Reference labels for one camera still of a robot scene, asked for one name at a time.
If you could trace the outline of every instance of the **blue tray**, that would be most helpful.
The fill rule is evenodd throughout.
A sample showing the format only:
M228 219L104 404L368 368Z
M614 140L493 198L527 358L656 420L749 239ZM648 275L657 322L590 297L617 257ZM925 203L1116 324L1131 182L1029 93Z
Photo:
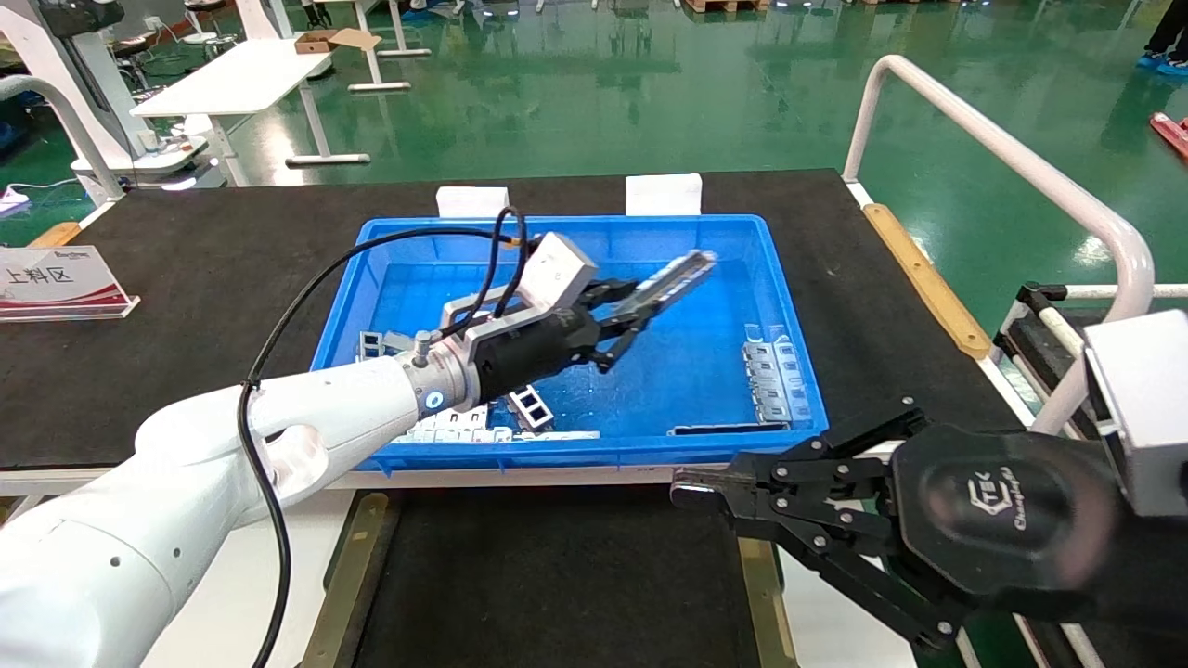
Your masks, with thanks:
M359 241L438 225L438 219L367 222ZM491 221L448 221L491 229ZM560 431L596 430L580 441L512 443L392 443L365 471L623 466L727 461L734 453L779 450L827 428L808 349L784 284L767 223L753 215L680 218L530 218L531 234L557 232L594 260L600 278L646 278L669 260L701 248L718 253L709 278L653 320L607 374L571 367L536 383ZM489 241L466 237L413 238L372 248L349 261L311 368L353 363L360 330L434 329L442 304L475 292ZM506 283L514 253L504 252L495 284ZM791 345L802 385L791 387L791 430L669 436L677 426L754 422L742 344ZM512 424L492 412L493 424Z

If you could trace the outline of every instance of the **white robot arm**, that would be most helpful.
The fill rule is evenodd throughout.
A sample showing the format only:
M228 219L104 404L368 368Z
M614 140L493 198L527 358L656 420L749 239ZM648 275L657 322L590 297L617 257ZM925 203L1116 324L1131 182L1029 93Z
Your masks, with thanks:
M327 486L429 415L469 409L571 365L609 370L713 264L695 251L642 284L598 282L593 263L548 234L504 316L475 317L436 342L418 336L418 349L397 357L264 382L247 416L280 505ZM446 304L443 327L475 300ZM590 315L613 302L611 317ZM609 351L595 348L611 339ZM0 663L143 661L227 534L267 513L236 431L240 391L162 409L140 427L129 460L0 530Z

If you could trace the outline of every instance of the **white card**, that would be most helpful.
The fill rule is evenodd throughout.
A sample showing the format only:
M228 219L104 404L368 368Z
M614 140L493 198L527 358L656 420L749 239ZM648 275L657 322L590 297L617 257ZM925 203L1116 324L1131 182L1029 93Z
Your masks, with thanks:
M442 185L437 189L438 218L495 218L510 203L506 188Z
M627 215L701 215L701 175L628 176Z

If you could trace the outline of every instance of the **cardboard box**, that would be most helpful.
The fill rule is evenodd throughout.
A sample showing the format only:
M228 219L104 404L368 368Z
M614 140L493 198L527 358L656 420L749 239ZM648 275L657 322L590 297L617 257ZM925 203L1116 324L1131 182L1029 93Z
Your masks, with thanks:
M311 30L293 42L298 53L327 53L337 46L354 46L360 51L371 51L379 44L379 36L354 27L342 30Z
M293 42L293 49L298 53L326 53L333 50L337 44L330 42L330 38L337 34L336 30L311 30L305 34L297 38Z

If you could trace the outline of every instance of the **wooden strip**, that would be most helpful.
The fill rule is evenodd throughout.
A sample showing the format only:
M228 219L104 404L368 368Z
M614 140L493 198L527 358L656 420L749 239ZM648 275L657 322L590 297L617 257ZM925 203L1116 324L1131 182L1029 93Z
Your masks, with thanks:
M862 213L895 254L899 266L920 294L920 298L928 305L928 310L933 311L933 317L949 333L958 348L973 359L988 355L990 338L969 315L961 300L953 294L933 263L924 257L920 246L916 246L908 231L899 225L891 209L883 204L866 204L862 207Z
M788 628L776 546L767 541L739 538L742 582L751 607L751 624L759 650L759 668L796 668L796 649Z
M381 492L372 492L360 499L349 518L350 527L339 552L330 584L326 587L326 599L317 613L309 644L305 645L302 668L337 668L354 663L359 638L353 637L348 642L348 635L352 635L352 620L368 571L383 566L372 563L372 555L383 532L385 515L392 511L399 512L398 509L388 508L387 494ZM374 582L371 582L367 595L374 594ZM367 609L371 609L369 599Z
M43 232L37 239L33 239L29 244L29 247L51 248L53 246L65 246L71 239L77 237L80 232L82 232L82 228L78 227L77 222L59 222Z

